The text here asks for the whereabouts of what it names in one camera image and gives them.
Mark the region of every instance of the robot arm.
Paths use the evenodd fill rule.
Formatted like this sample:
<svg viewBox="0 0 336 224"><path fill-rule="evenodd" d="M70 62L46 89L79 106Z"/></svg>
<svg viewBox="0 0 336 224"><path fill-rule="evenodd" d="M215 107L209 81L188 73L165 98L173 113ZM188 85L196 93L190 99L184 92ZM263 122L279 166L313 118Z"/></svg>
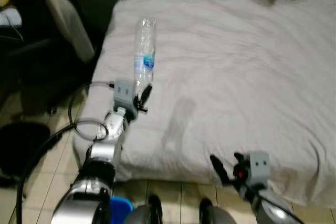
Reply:
<svg viewBox="0 0 336 224"><path fill-rule="evenodd" d="M238 164L234 167L235 180L230 180L223 164L211 155L212 165L223 185L233 185L242 200L251 204L258 224L303 224L291 207L268 189L269 157L265 152L235 153Z"/></svg>
<svg viewBox="0 0 336 224"><path fill-rule="evenodd" d="M114 107L105 119L108 136L100 129L97 139L87 150L86 160L70 189L65 193L51 224L109 224L109 201L115 171L119 165L125 133L131 121L138 117L152 87L149 85L141 99L135 96L135 83L117 80L114 84Z"/></svg>

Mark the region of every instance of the black bag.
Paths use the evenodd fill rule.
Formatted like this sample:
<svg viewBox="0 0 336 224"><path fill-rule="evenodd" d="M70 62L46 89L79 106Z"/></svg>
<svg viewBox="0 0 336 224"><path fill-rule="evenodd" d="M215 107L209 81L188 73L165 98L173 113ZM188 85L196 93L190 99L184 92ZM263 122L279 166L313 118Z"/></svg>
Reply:
<svg viewBox="0 0 336 224"><path fill-rule="evenodd" d="M50 137L50 129L38 123L12 123L0 129L0 186L12 186L37 149Z"/></svg>

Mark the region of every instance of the white bed sheet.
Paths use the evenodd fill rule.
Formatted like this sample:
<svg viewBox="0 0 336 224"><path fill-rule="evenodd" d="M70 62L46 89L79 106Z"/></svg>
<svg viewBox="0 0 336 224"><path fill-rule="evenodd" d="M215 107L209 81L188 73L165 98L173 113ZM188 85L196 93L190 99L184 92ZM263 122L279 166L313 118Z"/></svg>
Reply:
<svg viewBox="0 0 336 224"><path fill-rule="evenodd" d="M335 0L122 0L94 81L133 78L141 16L158 20L154 88L117 179L218 184L210 154L231 173L235 151L263 150L275 192L336 207ZM112 96L91 89L82 117L103 119ZM75 137L81 162L89 145Z"/></svg>

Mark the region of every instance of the blue container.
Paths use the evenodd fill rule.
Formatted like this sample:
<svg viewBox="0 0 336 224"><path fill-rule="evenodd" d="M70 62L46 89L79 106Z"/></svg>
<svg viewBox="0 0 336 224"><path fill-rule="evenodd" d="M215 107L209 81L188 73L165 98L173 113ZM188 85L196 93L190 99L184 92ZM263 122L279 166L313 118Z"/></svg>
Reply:
<svg viewBox="0 0 336 224"><path fill-rule="evenodd" d="M111 224L122 224L133 211L132 203L125 198L113 196L110 199Z"/></svg>

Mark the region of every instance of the bottle label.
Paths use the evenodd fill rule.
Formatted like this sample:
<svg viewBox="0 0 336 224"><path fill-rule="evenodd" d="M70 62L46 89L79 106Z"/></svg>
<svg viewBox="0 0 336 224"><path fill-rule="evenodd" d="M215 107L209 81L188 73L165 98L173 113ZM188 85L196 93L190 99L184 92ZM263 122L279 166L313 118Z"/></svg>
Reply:
<svg viewBox="0 0 336 224"><path fill-rule="evenodd" d="M141 71L143 67L143 57L135 56L134 57L134 69L135 71Z"/></svg>
<svg viewBox="0 0 336 224"><path fill-rule="evenodd" d="M143 57L143 64L149 70L153 70L153 68L154 68L154 54L153 55L146 55L145 57Z"/></svg>

